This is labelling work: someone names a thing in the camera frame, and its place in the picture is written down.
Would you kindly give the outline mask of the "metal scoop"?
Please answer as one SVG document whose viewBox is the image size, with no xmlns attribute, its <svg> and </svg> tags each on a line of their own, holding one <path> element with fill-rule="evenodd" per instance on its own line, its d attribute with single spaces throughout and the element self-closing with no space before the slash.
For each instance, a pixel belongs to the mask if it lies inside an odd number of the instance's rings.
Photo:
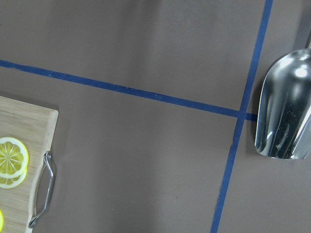
<svg viewBox="0 0 311 233">
<path fill-rule="evenodd" d="M 311 38 L 275 60 L 259 99 L 254 142 L 266 157 L 303 160 L 311 153 Z"/>
</svg>

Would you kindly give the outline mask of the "lower stacked lemon slice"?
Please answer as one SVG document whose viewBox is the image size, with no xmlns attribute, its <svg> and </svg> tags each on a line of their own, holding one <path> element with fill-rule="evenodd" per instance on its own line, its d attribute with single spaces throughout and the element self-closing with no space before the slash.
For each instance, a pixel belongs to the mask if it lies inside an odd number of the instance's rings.
<svg viewBox="0 0 311 233">
<path fill-rule="evenodd" d="M 20 185 L 26 178 L 27 168 L 23 171 L 23 173 L 19 176 L 13 178 L 0 178 L 0 187 L 2 189 L 12 189 Z"/>
</svg>

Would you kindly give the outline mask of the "wooden cutting board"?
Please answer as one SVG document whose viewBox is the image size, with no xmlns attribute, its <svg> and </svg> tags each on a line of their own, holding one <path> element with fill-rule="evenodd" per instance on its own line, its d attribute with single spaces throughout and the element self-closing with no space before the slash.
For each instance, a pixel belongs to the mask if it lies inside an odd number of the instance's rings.
<svg viewBox="0 0 311 233">
<path fill-rule="evenodd" d="M 29 155 L 23 182 L 0 190 L 3 233 L 31 233 L 49 208 L 55 181 L 50 150 L 57 118 L 57 110 L 6 97 L 0 99 L 0 136 L 21 141 Z M 50 174 L 50 181 L 45 203 L 38 210 L 37 191 L 44 171 Z"/>
</svg>

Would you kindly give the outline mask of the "single lemon slice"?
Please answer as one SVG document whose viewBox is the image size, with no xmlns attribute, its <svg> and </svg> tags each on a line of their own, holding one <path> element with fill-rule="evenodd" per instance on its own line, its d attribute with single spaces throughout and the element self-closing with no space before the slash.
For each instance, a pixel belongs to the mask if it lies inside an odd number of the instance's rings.
<svg viewBox="0 0 311 233">
<path fill-rule="evenodd" d="M 3 226 L 4 226 L 4 218 L 3 218 L 3 213 L 0 210 L 0 233 L 2 232 Z"/>
</svg>

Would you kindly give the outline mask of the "upper top lemon slice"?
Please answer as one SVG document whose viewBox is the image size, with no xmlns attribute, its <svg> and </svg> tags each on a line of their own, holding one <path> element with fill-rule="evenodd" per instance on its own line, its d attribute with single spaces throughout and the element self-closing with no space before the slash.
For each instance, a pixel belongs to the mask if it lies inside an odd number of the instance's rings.
<svg viewBox="0 0 311 233">
<path fill-rule="evenodd" d="M 27 168 L 29 154 L 25 145 L 13 137 L 0 139 L 0 176 L 6 179 L 20 176 Z"/>
</svg>

